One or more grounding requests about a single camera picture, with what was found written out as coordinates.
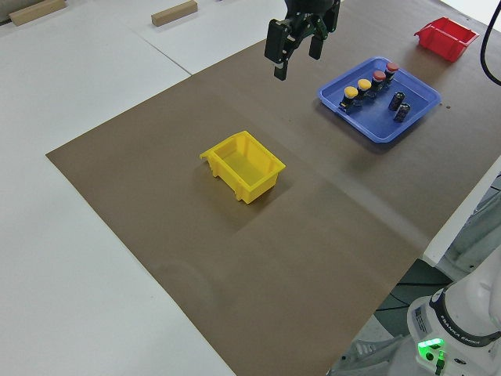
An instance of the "bottle with red cap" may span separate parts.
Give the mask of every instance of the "bottle with red cap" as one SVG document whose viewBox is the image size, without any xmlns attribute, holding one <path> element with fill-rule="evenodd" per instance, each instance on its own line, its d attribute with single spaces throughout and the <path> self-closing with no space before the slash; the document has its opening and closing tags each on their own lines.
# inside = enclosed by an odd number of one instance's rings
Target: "bottle with red cap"
<svg viewBox="0 0 501 376">
<path fill-rule="evenodd" d="M 386 74 L 381 70 L 375 70 L 373 73 L 373 80 L 370 83 L 370 89 L 367 90 L 366 95 L 369 98 L 376 98 L 377 93 L 383 88 L 384 80 L 386 80 Z"/>
<path fill-rule="evenodd" d="M 384 85 L 389 86 L 391 85 L 391 82 L 393 81 L 393 76 L 395 76 L 395 73 L 400 69 L 397 63 L 388 63 L 386 64 L 386 69 L 384 70 L 384 75 L 386 78 L 384 79 Z"/>
</svg>

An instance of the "battery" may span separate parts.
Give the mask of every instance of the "battery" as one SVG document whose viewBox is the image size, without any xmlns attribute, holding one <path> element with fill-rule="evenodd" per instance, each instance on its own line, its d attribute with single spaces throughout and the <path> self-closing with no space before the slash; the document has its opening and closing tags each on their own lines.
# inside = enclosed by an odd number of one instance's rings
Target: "battery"
<svg viewBox="0 0 501 376">
<path fill-rule="evenodd" d="M 402 102 L 404 101 L 404 99 L 405 99 L 405 93 L 403 93 L 403 92 L 396 92 L 393 95 L 393 98 L 391 98 L 391 102 L 388 105 L 388 109 L 392 110 L 392 111 L 398 110 L 398 108 L 400 107 L 400 105 L 402 104 Z"/>
<path fill-rule="evenodd" d="M 386 78 L 384 79 L 384 84 L 386 86 L 389 86 L 391 82 L 393 81 L 393 76 L 395 76 L 395 73 L 400 69 L 397 63 L 387 63 L 386 64 L 386 69 L 384 70 L 384 75 Z"/>
<path fill-rule="evenodd" d="M 367 90 L 367 96 L 369 98 L 376 98 L 377 92 L 383 87 L 383 81 L 386 79 L 386 75 L 381 70 L 375 70 L 373 73 L 373 80 L 370 83 L 370 89 Z"/>
<path fill-rule="evenodd" d="M 402 123 L 409 112 L 410 105 L 408 103 L 402 103 L 398 108 L 397 114 L 395 115 L 395 118 L 393 120 L 397 121 L 398 123 Z"/>
<path fill-rule="evenodd" d="M 353 104 L 353 100 L 359 94 L 359 91 L 355 89 L 353 86 L 347 86 L 344 88 L 344 97 L 343 100 L 339 103 L 339 107 L 346 112 L 348 108 Z"/>
<path fill-rule="evenodd" d="M 366 92 L 367 90 L 370 89 L 371 84 L 369 80 L 363 78 L 359 80 L 358 86 L 359 86 L 359 94 L 355 97 L 355 100 L 353 101 L 353 104 L 355 106 L 363 105 L 363 98 L 366 96 Z"/>
</svg>

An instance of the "yellow cap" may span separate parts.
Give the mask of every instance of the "yellow cap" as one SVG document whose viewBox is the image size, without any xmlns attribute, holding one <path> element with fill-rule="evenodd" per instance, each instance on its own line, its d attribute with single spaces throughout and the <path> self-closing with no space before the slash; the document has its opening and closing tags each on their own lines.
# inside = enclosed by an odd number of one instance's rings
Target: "yellow cap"
<svg viewBox="0 0 501 376">
<path fill-rule="evenodd" d="M 348 86 L 344 88 L 344 94 L 347 98 L 355 98 L 359 94 L 359 91 L 353 86 Z"/>
<path fill-rule="evenodd" d="M 372 85 L 371 85 L 369 80 L 366 80 L 365 78 L 363 78 L 362 80 L 359 80 L 359 88 L 360 89 L 369 90 L 371 86 Z"/>
</svg>

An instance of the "table surface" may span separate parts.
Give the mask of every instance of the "table surface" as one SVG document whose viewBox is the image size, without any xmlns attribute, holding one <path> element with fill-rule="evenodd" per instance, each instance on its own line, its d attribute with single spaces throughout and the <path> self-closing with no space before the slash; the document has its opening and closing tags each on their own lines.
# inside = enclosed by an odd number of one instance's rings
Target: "table surface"
<svg viewBox="0 0 501 376">
<path fill-rule="evenodd" d="M 462 17 L 423 3 L 395 20 L 397 0 L 347 2 L 323 58 L 304 44 L 285 82 L 259 43 L 49 154 L 238 375 L 325 372 L 499 156 L 480 45 L 456 63 L 416 46 L 430 20 Z M 315 98 L 374 55 L 442 94 L 388 145 Z M 197 159 L 242 129 L 287 165 L 248 207 Z"/>
<path fill-rule="evenodd" d="M 12 375 L 156 375 L 166 370 L 230 375 L 45 153 L 185 79 L 188 71 L 263 38 L 265 29 L 240 30 L 225 43 L 184 33 L 183 44 L 177 35 L 184 20 L 159 29 L 150 26 L 147 13 L 166 8 L 165 2 L 144 0 L 141 9 L 138 2 L 121 0 L 67 3 L 66 9 L 22 27 L 0 27 L 2 55 L 16 57 L 0 60 L 0 169 L 5 177 L 0 195 L 0 370 Z M 217 6 L 246 14 L 253 3 Z M 199 23 L 198 29 L 228 21 L 228 13 L 219 13 L 216 5 L 210 13 L 205 3 L 200 5 L 199 16 L 190 19 Z M 281 9 L 283 2 L 273 2 L 251 13 L 267 23 L 282 16 Z M 193 54 L 191 45 L 216 52 L 198 54 L 180 67 L 172 64 L 176 57 L 166 56 L 170 45 L 176 46 L 172 51 L 180 61 Z M 476 197 L 482 190 L 477 189 Z M 475 204 L 473 197 L 463 215 Z"/>
</svg>

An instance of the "red cap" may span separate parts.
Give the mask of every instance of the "red cap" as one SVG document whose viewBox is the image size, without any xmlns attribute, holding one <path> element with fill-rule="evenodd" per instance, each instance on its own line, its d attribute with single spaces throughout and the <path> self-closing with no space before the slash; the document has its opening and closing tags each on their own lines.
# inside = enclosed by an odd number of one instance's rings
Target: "red cap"
<svg viewBox="0 0 501 376">
<path fill-rule="evenodd" d="M 376 81 L 383 81 L 386 78 L 386 74 L 384 74 L 384 72 L 381 72 L 380 70 L 375 70 L 373 77 Z"/>
<path fill-rule="evenodd" d="M 397 63 L 388 63 L 386 64 L 386 69 L 388 69 L 389 72 L 396 72 L 398 71 L 400 67 L 398 66 Z"/>
</svg>

